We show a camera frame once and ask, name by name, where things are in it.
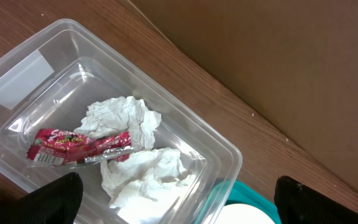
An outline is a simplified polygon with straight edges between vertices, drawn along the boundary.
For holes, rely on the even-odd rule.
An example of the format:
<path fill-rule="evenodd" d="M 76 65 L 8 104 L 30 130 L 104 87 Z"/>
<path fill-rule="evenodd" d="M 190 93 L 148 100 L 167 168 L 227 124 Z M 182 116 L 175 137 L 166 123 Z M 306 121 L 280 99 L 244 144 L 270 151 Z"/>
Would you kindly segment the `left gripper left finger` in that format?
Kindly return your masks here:
<path fill-rule="evenodd" d="M 0 208 L 0 223 L 73 224 L 83 198 L 83 181 L 76 172 Z"/>

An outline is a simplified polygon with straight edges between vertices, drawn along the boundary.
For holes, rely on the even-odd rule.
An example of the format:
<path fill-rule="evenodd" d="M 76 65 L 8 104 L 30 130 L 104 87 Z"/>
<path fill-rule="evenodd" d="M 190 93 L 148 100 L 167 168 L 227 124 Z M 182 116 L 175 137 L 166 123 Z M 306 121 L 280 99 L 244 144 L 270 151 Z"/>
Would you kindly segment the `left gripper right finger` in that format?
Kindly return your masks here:
<path fill-rule="evenodd" d="M 358 213 L 289 176 L 278 178 L 274 203 L 283 224 L 358 224 Z"/>

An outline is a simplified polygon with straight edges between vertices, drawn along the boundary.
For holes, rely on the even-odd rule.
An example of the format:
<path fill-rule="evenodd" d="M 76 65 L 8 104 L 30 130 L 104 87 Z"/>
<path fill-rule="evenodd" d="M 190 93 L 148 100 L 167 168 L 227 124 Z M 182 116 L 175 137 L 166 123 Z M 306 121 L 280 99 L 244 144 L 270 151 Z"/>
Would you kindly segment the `red snack wrapper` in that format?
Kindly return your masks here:
<path fill-rule="evenodd" d="M 125 160 L 132 152 L 128 132 L 95 139 L 71 131 L 40 129 L 27 151 L 27 158 L 42 165 L 79 166 L 108 159 Z"/>

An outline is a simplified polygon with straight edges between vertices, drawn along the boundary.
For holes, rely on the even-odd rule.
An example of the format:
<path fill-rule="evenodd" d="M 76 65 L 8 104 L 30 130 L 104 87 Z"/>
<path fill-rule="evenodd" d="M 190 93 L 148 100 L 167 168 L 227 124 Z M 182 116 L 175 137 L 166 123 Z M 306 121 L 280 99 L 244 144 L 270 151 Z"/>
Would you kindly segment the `large white plate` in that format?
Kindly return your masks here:
<path fill-rule="evenodd" d="M 223 207 L 215 224 L 275 224 L 275 222 L 256 207 L 235 203 Z"/>

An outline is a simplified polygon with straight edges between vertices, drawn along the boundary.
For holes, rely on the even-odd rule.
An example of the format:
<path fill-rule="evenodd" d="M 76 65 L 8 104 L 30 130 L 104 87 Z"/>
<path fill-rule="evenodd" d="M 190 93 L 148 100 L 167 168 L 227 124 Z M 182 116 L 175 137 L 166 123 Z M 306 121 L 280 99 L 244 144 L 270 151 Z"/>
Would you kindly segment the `white napkin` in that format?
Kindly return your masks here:
<path fill-rule="evenodd" d="M 155 143 L 154 131 L 161 121 L 161 114 L 150 111 L 143 99 L 120 96 L 89 105 L 81 126 L 74 132 L 101 138 L 127 131 L 134 148 L 151 150 Z"/>
<path fill-rule="evenodd" d="M 109 208 L 127 223 L 159 223 L 196 179 L 183 166 L 181 151 L 169 147 L 102 161 L 101 175 Z"/>

